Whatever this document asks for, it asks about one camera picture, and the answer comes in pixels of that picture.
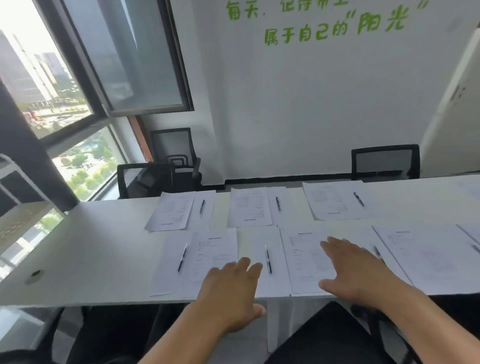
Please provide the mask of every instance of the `chair backrest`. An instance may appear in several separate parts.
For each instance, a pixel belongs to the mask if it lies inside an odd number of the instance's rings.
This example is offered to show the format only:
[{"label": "chair backrest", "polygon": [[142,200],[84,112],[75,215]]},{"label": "chair backrest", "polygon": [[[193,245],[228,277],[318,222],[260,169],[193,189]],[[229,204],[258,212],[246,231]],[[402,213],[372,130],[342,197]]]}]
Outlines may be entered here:
[{"label": "chair backrest", "polygon": [[352,150],[352,180],[364,182],[420,178],[418,144]]},{"label": "chair backrest", "polygon": [[155,162],[173,163],[177,168],[193,168],[197,161],[190,128],[150,132]]},{"label": "chair backrest", "polygon": [[171,163],[132,163],[117,166],[120,199],[160,196],[173,189]]}]

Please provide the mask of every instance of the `chair armrest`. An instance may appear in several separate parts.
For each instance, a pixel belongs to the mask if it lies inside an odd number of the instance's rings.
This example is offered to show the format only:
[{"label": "chair armrest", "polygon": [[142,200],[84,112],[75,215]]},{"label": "chair armrest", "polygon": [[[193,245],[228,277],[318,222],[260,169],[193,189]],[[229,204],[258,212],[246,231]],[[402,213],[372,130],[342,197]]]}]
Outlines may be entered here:
[{"label": "chair armrest", "polygon": [[200,162],[201,161],[202,161],[201,158],[197,158],[197,160],[195,161],[195,165],[193,166],[192,178],[194,180],[197,180],[200,177],[198,169],[200,168]]}]

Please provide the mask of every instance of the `right hand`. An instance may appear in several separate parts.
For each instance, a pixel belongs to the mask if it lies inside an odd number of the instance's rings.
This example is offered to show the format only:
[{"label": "right hand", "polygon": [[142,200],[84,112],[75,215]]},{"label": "right hand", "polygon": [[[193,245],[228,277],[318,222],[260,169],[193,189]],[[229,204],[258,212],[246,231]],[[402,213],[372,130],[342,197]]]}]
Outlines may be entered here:
[{"label": "right hand", "polygon": [[332,260],[336,278],[318,282],[322,290],[363,306],[382,309],[392,296],[413,288],[367,249],[346,239],[329,236],[327,240],[320,245]]}]

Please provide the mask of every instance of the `person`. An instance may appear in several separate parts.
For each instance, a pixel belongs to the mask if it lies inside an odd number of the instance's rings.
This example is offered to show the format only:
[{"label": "person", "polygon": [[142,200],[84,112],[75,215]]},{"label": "person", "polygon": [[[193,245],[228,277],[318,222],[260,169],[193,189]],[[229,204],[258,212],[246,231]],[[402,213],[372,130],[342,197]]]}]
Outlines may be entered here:
[{"label": "person", "polygon": [[[321,289],[384,312],[425,364],[480,363],[480,341],[427,295],[395,276],[382,260],[345,239],[329,237],[320,244],[337,273],[335,279],[321,280]],[[140,364],[205,363],[224,335],[266,315],[266,309],[253,302],[262,264],[248,269],[249,265],[250,259],[242,258],[222,269],[211,269],[197,300],[185,307]],[[338,315],[335,303],[330,303],[267,363],[394,363],[364,337],[368,333],[362,333],[362,327],[350,322],[356,320],[347,316]]]}]

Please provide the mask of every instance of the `left hand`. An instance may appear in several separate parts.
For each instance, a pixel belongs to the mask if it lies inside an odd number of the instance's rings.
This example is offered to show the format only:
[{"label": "left hand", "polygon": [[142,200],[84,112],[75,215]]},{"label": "left hand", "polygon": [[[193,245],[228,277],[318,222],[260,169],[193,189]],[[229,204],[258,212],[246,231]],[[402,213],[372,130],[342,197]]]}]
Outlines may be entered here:
[{"label": "left hand", "polygon": [[217,322],[224,333],[239,331],[266,315],[262,305],[253,303],[263,265],[256,263],[247,270],[249,265],[250,259],[242,258],[222,269],[212,268],[192,303],[199,315]]}]

